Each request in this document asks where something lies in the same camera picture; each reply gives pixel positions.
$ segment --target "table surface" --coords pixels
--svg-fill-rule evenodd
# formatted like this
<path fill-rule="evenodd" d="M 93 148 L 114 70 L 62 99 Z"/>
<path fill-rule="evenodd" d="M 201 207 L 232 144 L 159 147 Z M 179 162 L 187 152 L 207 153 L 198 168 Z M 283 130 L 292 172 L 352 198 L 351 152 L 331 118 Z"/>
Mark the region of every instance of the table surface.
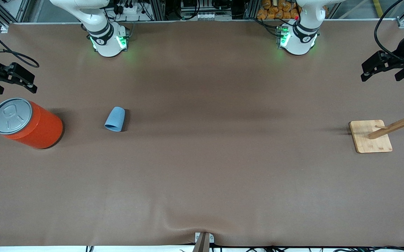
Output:
<path fill-rule="evenodd" d="M 328 21 L 291 56 L 253 22 L 138 24 L 103 58 L 79 25 L 11 25 L 38 93 L 4 84 L 65 124 L 34 150 L 0 136 L 0 246 L 404 246 L 404 129 L 358 154 L 348 123 L 404 116 L 396 71 L 360 81 L 375 21 Z M 384 21 L 380 40 L 404 36 Z M 16 61 L 0 55 L 4 64 Z M 128 126 L 103 124 L 128 110 Z"/>

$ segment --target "wooden mug tree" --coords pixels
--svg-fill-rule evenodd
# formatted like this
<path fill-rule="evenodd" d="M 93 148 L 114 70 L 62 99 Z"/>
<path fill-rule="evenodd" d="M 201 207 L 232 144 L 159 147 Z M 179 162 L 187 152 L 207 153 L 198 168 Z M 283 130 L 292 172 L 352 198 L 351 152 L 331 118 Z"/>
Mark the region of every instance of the wooden mug tree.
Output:
<path fill-rule="evenodd" d="M 404 128 L 404 118 L 388 126 L 382 120 L 349 123 L 358 153 L 386 153 L 393 150 L 387 134 Z"/>

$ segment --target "wooden pole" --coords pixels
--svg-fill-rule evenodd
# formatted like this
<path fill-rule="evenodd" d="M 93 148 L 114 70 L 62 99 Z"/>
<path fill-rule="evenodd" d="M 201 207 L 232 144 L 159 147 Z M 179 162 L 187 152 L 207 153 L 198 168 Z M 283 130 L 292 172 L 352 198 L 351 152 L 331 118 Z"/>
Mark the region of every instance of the wooden pole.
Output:
<path fill-rule="evenodd" d="M 404 127 L 404 118 L 399 120 L 399 121 L 396 121 L 396 122 L 394 122 L 394 123 L 392 123 L 392 124 L 390 124 L 390 125 L 388 125 L 386 127 L 387 127 L 387 129 L 378 129 L 377 131 L 374 131 L 374 132 L 368 134 L 368 138 L 369 139 L 376 139 L 376 138 L 381 137 L 381 136 L 383 136 L 385 134 L 389 134 L 390 132 L 393 132 L 393 131 L 396 131 L 396 130 L 398 130 L 400 128 L 403 128 Z"/>

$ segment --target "container lid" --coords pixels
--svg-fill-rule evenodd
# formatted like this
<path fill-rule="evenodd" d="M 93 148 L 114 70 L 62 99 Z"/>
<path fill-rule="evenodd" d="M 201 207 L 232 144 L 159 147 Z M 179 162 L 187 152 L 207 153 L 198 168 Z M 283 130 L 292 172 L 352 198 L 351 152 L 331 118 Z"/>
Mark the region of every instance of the container lid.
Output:
<path fill-rule="evenodd" d="M 22 98 L 12 98 L 0 103 L 0 134 L 21 131 L 31 120 L 31 104 Z"/>

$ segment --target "red container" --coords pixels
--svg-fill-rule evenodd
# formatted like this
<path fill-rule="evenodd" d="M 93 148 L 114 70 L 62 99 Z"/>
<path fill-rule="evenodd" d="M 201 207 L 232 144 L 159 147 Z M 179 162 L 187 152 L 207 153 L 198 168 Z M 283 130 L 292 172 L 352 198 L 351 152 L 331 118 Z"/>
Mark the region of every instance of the red container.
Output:
<path fill-rule="evenodd" d="M 0 103 L 0 134 L 36 149 L 54 145 L 63 132 L 60 118 L 34 102 L 12 98 Z"/>

